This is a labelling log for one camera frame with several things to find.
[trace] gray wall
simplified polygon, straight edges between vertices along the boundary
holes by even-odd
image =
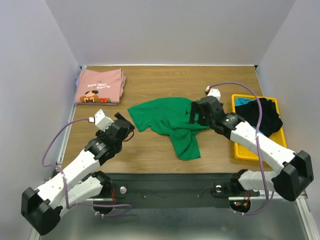
[[[46,2],[81,65],[253,65],[295,0]]]
[[[25,240],[21,194],[52,172],[41,157],[67,122],[79,67],[44,1],[1,1],[0,23],[0,239]]]
[[[278,99],[288,147],[312,157],[308,205],[320,230],[320,1],[297,0],[265,53],[258,77]]]

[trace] green cloth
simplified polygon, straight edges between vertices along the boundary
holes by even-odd
[[[189,124],[191,103],[184,97],[165,97],[133,106],[128,112],[140,132],[150,127],[158,134],[169,135],[177,157],[191,160],[200,158],[196,134],[209,128]]]

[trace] wooden tabletop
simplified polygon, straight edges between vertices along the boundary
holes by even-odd
[[[93,117],[103,109],[112,116],[120,112],[132,121],[127,109],[163,97],[185,97],[197,100],[204,97],[208,85],[236,81],[261,95],[260,85],[253,66],[89,66],[87,69],[105,72],[122,68],[126,75],[124,92],[118,106],[78,105],[74,119]],[[231,111],[232,94],[248,94],[237,85],[223,85],[221,102],[225,112]],[[70,131],[62,166],[65,168],[90,139],[97,128],[87,122],[75,123]],[[100,170],[107,173],[235,173],[240,169],[259,170],[257,161],[234,158],[234,144],[222,135],[208,129],[196,135],[201,158],[183,161],[176,157],[168,136],[150,129],[135,131],[132,140],[108,160]]]

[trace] stack of folded clothes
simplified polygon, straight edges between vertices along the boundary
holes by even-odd
[[[126,76],[122,69],[97,72],[81,71],[77,80],[75,104],[118,105]]]

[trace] yellow basket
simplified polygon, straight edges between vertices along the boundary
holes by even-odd
[[[256,99],[255,96],[252,96],[252,95],[233,94],[231,97],[231,104],[232,104],[232,111],[234,113],[236,112],[236,103],[235,103],[236,98],[249,98],[251,100]],[[265,99],[268,99],[268,100],[271,100],[272,102],[274,102],[276,112],[280,116],[277,99],[275,99],[274,97],[267,97],[267,96],[259,96],[259,98],[265,98]],[[276,142],[277,144],[279,144],[285,148],[287,147],[283,127],[281,127],[281,129],[279,131],[273,133],[269,138],[272,141]],[[242,160],[251,160],[251,161],[258,161],[259,160],[258,156],[255,155],[252,151],[248,150],[246,147],[244,147],[236,142],[234,143],[234,157],[236,159],[242,159]]]

